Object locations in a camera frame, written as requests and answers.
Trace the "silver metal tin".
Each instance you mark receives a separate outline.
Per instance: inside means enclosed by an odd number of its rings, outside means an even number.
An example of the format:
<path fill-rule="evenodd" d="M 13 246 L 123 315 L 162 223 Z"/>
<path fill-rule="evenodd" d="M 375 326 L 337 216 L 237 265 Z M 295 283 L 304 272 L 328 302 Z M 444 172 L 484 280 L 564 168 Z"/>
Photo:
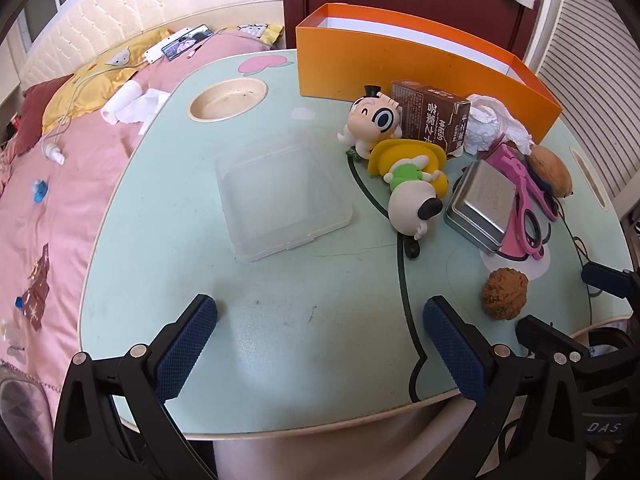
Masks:
<path fill-rule="evenodd" d="M 515 195 L 513 182 L 484 160 L 477 160 L 454 185 L 445 222 L 484 252 L 494 254 L 506 238 Z"/>

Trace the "white toilet paper roll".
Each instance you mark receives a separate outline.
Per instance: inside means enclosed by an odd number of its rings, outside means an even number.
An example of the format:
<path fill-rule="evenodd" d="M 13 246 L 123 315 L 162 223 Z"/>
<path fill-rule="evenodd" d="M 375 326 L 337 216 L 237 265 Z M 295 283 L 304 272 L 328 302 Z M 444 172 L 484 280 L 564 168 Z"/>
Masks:
<path fill-rule="evenodd" d="M 110 125 L 149 124 L 170 97 L 170 93 L 155 88 L 143 88 L 130 80 L 118 89 L 100 109 L 101 117 Z"/>

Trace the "brown plush toy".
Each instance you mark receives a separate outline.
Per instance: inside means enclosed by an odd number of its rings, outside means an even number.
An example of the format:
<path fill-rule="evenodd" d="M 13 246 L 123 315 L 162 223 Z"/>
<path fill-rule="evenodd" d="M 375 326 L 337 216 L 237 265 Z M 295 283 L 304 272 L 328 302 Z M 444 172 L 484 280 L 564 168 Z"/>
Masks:
<path fill-rule="evenodd" d="M 533 145 L 525 157 L 529 173 L 538 185 L 554 197 L 573 194 L 573 180 L 562 159 L 548 148 Z"/>

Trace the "big-eyed boy figurine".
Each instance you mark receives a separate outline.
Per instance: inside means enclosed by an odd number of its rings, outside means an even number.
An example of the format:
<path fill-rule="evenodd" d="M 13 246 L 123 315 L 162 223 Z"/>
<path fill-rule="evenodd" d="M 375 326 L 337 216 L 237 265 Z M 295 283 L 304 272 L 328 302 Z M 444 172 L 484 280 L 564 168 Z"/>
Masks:
<path fill-rule="evenodd" d="M 368 84 L 364 95 L 352 103 L 337 140 L 360 159 L 369 159 L 380 142 L 402 137 L 401 119 L 400 104 L 382 93 L 380 86 Z"/>

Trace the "brown drink carton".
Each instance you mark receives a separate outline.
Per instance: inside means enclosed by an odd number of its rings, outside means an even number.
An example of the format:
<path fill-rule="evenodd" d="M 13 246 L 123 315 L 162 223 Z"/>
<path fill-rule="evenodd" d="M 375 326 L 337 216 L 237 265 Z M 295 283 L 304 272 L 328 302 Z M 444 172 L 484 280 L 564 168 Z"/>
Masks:
<path fill-rule="evenodd" d="M 402 108 L 401 129 L 406 139 L 431 142 L 448 157 L 462 155 L 471 102 L 416 81 L 392 82 L 392 99 Z"/>

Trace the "clear plastic container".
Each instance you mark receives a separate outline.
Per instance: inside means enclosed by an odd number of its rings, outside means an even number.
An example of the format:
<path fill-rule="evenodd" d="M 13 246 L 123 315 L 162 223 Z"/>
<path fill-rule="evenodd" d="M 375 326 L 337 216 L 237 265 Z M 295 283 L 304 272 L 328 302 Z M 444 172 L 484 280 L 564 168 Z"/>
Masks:
<path fill-rule="evenodd" d="M 216 158 L 215 172 L 229 237 L 243 261 L 306 245 L 352 220 L 334 163 L 309 134 L 232 148 Z"/>

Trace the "yellow cartoon pillow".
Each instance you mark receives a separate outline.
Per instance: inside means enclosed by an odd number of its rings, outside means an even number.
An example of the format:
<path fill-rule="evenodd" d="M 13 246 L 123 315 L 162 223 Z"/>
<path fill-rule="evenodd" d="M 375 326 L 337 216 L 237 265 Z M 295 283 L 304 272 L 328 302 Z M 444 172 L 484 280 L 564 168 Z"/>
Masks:
<path fill-rule="evenodd" d="M 263 44 L 273 47 L 281 37 L 284 26 L 272 23 L 253 23 L 226 27 L 226 30 L 238 30 L 261 41 Z"/>
<path fill-rule="evenodd" d="M 61 122 L 101 108 L 146 62 L 143 53 L 171 35 L 168 28 L 156 28 L 111 48 L 78 68 L 55 92 L 42 118 L 42 133 L 58 128 Z"/>

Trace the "white paper ball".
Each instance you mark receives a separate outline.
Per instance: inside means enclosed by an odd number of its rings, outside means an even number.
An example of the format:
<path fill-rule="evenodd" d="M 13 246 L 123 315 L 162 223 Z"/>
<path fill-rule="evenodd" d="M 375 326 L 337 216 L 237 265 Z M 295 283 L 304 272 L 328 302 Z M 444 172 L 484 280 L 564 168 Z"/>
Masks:
<path fill-rule="evenodd" d="M 488 152 L 499 140 L 512 142 L 525 156 L 532 152 L 532 136 L 503 102 L 480 94 L 471 94 L 466 99 L 471 103 L 464 138 L 464 150 L 468 154 Z"/>

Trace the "pink scissors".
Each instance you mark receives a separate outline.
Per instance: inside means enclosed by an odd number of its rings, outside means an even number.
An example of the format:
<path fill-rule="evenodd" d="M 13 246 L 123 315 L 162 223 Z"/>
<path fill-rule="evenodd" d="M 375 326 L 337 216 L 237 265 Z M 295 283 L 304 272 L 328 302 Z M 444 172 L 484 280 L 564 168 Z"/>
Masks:
<path fill-rule="evenodd" d="M 555 222 L 559 215 L 552 196 L 537 185 L 525 162 L 505 143 L 494 148 L 485 160 L 514 184 L 515 239 L 526 255 L 541 260 L 544 256 L 544 237 L 532 202 L 539 206 L 551 222 Z"/>

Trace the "yellow hat dog figurine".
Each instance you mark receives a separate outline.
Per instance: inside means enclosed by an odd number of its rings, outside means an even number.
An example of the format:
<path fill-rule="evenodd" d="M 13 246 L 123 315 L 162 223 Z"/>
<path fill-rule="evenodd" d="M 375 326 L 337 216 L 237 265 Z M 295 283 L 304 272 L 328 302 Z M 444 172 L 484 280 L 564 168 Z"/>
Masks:
<path fill-rule="evenodd" d="M 371 152 L 368 173 L 380 176 L 390 188 L 387 215 L 410 260 L 420 256 L 428 222 L 444 209 L 442 199 L 449 185 L 446 162 L 439 145 L 419 140 L 384 140 Z"/>

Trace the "white power strip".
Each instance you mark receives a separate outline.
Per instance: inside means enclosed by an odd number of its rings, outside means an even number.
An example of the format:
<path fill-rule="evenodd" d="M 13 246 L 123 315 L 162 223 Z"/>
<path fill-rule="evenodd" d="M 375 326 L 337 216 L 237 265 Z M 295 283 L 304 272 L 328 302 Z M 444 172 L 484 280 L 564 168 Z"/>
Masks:
<path fill-rule="evenodd" d="M 177 30 L 170 36 L 164 38 L 163 40 L 160 40 L 160 42 L 158 42 L 157 44 L 154 44 L 153 47 L 149 47 L 149 49 L 143 53 L 143 59 L 145 60 L 145 62 L 154 63 L 158 61 L 160 58 L 164 56 L 163 48 L 168 46 L 168 44 L 171 44 L 173 41 L 179 39 L 181 36 L 186 34 L 189 30 L 190 30 L 190 27 L 183 27 L 182 29 Z"/>

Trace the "cream tufted headboard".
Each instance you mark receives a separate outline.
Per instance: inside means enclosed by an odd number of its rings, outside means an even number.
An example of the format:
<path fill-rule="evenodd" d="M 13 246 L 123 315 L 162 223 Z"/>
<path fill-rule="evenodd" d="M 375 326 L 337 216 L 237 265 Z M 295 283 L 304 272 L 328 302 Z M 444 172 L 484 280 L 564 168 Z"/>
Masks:
<path fill-rule="evenodd" d="M 12 28 L 21 88 L 73 73 L 102 52 L 166 26 L 285 23 L 283 0 L 66 0 L 29 49 Z"/>

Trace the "dark red pillow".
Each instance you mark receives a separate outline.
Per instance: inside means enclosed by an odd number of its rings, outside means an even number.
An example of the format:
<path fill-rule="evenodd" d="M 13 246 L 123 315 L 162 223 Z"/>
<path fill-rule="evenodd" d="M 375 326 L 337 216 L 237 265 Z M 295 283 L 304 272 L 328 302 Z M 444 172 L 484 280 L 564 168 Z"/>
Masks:
<path fill-rule="evenodd" d="M 23 93 L 20 123 L 17 133 L 6 144 L 3 155 L 7 160 L 31 150 L 42 135 L 42 118 L 55 92 L 70 79 L 70 75 L 34 84 Z"/>

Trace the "white louvered closet door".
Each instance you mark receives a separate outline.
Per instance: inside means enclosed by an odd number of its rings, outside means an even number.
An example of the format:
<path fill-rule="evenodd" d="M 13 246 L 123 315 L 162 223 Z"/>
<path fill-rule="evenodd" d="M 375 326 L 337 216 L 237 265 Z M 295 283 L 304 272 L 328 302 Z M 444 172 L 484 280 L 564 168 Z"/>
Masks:
<path fill-rule="evenodd" d="M 563 0 L 538 72 L 608 196 L 639 171 L 639 48 L 608 0 Z"/>

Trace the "orange cardboard box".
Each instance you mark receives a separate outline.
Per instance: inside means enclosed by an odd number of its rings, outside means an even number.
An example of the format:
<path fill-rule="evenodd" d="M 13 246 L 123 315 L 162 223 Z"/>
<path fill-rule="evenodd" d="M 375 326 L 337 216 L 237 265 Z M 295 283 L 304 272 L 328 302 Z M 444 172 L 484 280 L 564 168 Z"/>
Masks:
<path fill-rule="evenodd" d="M 326 3 L 296 26 L 295 36 L 303 96 L 353 101 L 367 84 L 387 93 L 393 81 L 413 80 L 456 96 L 492 96 L 536 142 L 562 113 L 515 54 L 426 18 Z"/>

